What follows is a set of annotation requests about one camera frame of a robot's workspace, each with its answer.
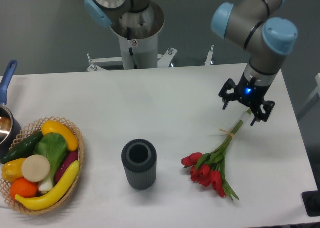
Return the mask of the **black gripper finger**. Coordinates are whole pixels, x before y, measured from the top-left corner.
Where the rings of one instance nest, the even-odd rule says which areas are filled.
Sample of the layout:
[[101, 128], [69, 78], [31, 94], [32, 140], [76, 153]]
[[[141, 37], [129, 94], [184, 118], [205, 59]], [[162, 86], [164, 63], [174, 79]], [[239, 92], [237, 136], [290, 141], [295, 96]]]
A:
[[270, 100], [262, 100], [257, 103], [252, 103], [250, 109], [254, 114], [254, 118], [250, 125], [253, 126], [256, 122], [260, 121], [267, 122], [275, 104], [275, 101]]
[[227, 108], [230, 101], [237, 100], [238, 99], [237, 85], [234, 82], [234, 80], [229, 78], [223, 85], [218, 95], [222, 98], [223, 110]]

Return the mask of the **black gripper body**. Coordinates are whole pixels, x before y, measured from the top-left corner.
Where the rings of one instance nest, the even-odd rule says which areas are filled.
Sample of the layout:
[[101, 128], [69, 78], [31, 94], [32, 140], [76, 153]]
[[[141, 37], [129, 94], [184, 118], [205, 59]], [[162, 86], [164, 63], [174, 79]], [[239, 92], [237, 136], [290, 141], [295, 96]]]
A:
[[265, 100], [265, 95], [269, 88], [270, 85], [258, 86], [258, 80], [256, 77], [248, 80], [243, 74], [234, 89], [235, 100], [248, 107], [260, 107], [261, 105], [271, 104], [272, 102], [270, 100]]

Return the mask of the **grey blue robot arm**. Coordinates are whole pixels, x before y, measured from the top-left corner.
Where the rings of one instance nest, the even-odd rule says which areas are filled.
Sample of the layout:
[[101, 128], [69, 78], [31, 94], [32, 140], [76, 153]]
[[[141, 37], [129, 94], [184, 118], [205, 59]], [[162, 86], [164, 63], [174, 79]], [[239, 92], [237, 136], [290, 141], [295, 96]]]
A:
[[[254, 122], [266, 122], [275, 106], [265, 94], [298, 38], [298, 29], [272, 14], [285, 0], [225, 2], [215, 11], [212, 30], [251, 54], [238, 83], [228, 79], [219, 96], [225, 105], [238, 101], [251, 109]], [[161, 7], [151, 0], [85, 0], [90, 16], [118, 36], [125, 69], [157, 68], [158, 35], [165, 22]]]

